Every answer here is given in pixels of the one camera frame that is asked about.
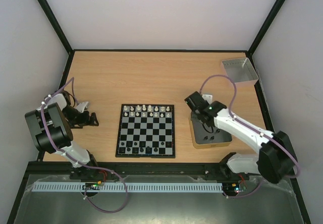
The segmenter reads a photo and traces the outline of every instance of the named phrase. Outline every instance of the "black metal frame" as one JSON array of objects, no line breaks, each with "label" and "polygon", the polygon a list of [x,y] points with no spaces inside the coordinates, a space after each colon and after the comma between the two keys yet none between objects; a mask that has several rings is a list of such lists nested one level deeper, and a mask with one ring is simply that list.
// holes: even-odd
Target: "black metal frame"
[{"label": "black metal frame", "polygon": [[[46,16],[48,17],[51,25],[53,26],[55,32],[57,33],[59,39],[61,40],[63,46],[69,54],[68,60],[66,62],[66,67],[60,82],[60,87],[62,87],[67,80],[68,73],[73,61],[73,56],[76,51],[149,51],[149,52],[244,52],[246,56],[251,60],[253,66],[252,55],[263,39],[265,33],[269,29],[271,23],[279,12],[285,0],[276,0],[274,6],[272,7],[270,13],[268,14],[265,22],[263,23],[260,31],[258,32],[254,42],[252,43],[249,51],[245,50],[167,50],[167,49],[72,49],[66,36],[64,35],[57,19],[55,18],[48,2],[46,0],[38,0],[40,6],[43,8]],[[268,130],[273,131],[273,125],[269,116],[267,104],[261,89],[260,82],[255,84],[255,91],[258,97],[259,106],[263,116],[265,126]],[[292,145],[285,146],[287,150],[294,152]],[[14,202],[8,223],[14,223],[16,218],[18,208],[27,184],[27,180],[30,174],[50,174],[50,175],[68,175],[70,173],[70,164],[66,162],[43,162],[44,152],[40,152],[37,157],[37,161],[29,162],[25,175],[23,177],[22,183],[20,185],[19,191],[17,193],[16,200]],[[142,175],[142,174],[154,174],[154,175],[188,175],[188,176],[204,176],[207,180],[218,180],[223,183],[237,181],[236,179],[226,180],[219,172],[215,171],[218,169],[219,163],[121,163],[121,162],[100,162],[99,165],[103,167],[108,167],[115,170],[118,173],[123,173],[123,175]],[[302,194],[296,179],[291,179],[291,184],[296,194],[297,202],[305,223],[309,224],[310,219],[302,198]]]}]

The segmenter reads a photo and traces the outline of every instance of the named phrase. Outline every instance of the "black square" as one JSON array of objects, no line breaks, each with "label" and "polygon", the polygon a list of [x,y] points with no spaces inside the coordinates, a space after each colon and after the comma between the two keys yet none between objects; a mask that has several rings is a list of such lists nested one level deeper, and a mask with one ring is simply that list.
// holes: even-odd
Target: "black square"
[{"label": "black square", "polygon": [[137,154],[139,152],[139,147],[133,147],[132,153]]},{"label": "black square", "polygon": [[152,142],[152,147],[159,147],[159,142]]},{"label": "black square", "polygon": [[151,147],[146,147],[146,154],[151,154],[152,153],[152,148]]},{"label": "black square", "polygon": [[119,153],[125,153],[126,148],[125,147],[119,147]]},{"label": "black square", "polygon": [[120,141],[126,141],[126,140],[127,140],[127,135],[120,136]]},{"label": "black square", "polygon": [[122,123],[121,128],[122,129],[127,129],[128,128],[128,123]]},{"label": "black square", "polygon": [[139,142],[139,147],[145,147],[145,146],[146,146],[146,142],[144,142],[144,141]]},{"label": "black square", "polygon": [[165,148],[160,148],[159,149],[159,154],[165,154],[166,152],[166,149]]}]

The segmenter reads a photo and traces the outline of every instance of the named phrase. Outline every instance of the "white robotic arm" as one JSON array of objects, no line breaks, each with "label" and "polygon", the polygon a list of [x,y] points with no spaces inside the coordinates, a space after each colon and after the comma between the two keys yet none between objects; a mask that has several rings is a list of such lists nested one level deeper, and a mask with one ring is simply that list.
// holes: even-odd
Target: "white robotic arm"
[{"label": "white robotic arm", "polygon": [[235,114],[234,116],[236,117],[233,119],[229,114],[229,110],[227,108],[224,108],[218,112],[218,116],[214,117],[214,125],[217,128],[225,130],[233,136],[236,136],[238,139],[246,143],[255,151],[256,155],[241,155],[237,153],[229,158],[227,165],[230,170],[236,174],[260,174],[258,165],[256,163],[259,160],[259,150],[261,149],[261,145],[263,143],[269,142],[269,139],[262,137],[260,134],[256,134],[254,131],[240,124],[239,122],[237,122],[237,119],[250,125],[252,128],[259,130],[261,133],[266,134],[267,136],[273,137],[273,132],[259,128]]},{"label": "white robotic arm", "polygon": [[85,171],[80,164],[97,165],[94,157],[86,150],[80,147],[73,141],[71,128],[82,128],[83,126],[91,125],[98,126],[96,114],[86,111],[89,102],[82,102],[76,107],[71,106],[69,94],[62,91],[48,100],[44,107],[46,125],[50,131],[50,135],[61,151],[56,151],[50,143],[47,133],[44,130],[43,121],[41,120],[41,107],[25,114],[25,119],[32,136],[36,148],[40,151],[55,153],[63,156],[71,162],[74,173],[79,176],[88,177],[92,174],[90,171]]},{"label": "white robotic arm", "polygon": [[290,158],[292,155],[283,147],[290,143],[287,134],[281,131],[273,133],[257,127],[229,112],[218,101],[209,104],[198,92],[187,97],[185,102],[203,124],[227,131],[255,151],[254,155],[230,153],[229,158],[225,157],[227,167],[232,172],[261,174],[269,182],[278,183],[293,169],[295,164]]}]

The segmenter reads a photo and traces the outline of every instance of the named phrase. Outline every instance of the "black robotic arm joint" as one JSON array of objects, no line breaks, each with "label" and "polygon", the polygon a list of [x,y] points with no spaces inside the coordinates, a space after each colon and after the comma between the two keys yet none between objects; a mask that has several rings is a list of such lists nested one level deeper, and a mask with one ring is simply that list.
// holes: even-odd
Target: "black robotic arm joint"
[{"label": "black robotic arm joint", "polygon": [[[273,135],[283,147],[291,145],[288,135],[282,131]],[[285,175],[291,174],[294,162],[278,146],[272,142],[263,143],[259,150],[259,161],[257,162],[260,174],[269,182],[277,184]]]}]

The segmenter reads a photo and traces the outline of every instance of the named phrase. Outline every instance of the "gray metal floor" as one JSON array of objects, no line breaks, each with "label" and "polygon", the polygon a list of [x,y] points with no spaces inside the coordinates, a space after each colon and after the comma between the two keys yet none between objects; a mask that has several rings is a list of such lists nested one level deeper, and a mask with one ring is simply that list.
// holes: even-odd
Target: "gray metal floor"
[{"label": "gray metal floor", "polygon": [[[31,183],[37,176],[32,176]],[[252,190],[254,183],[247,182]],[[116,209],[124,193],[99,193],[100,208]],[[254,195],[226,199],[222,194],[130,193],[128,205],[115,214],[104,214],[83,200],[81,193],[25,192],[16,224],[37,223],[303,223],[293,194],[262,186]]]}]

